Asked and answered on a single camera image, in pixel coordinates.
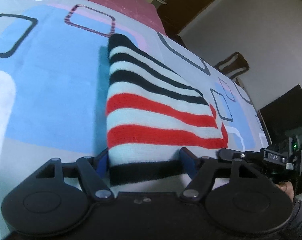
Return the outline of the black jacket sleeve forearm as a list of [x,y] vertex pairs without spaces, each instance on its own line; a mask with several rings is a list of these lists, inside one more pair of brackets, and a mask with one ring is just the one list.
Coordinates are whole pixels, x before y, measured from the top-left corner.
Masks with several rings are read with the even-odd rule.
[[280,239],[302,240],[302,201],[293,200],[292,216],[286,228],[280,233]]

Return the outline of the person right hand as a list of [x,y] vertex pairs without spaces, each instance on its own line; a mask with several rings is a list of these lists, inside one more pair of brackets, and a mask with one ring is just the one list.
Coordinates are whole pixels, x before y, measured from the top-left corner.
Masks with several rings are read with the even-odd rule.
[[286,193],[287,196],[291,199],[291,201],[294,200],[294,196],[295,196],[294,188],[293,188],[293,184],[290,181],[276,184],[276,186],[279,189],[281,189],[284,193]]

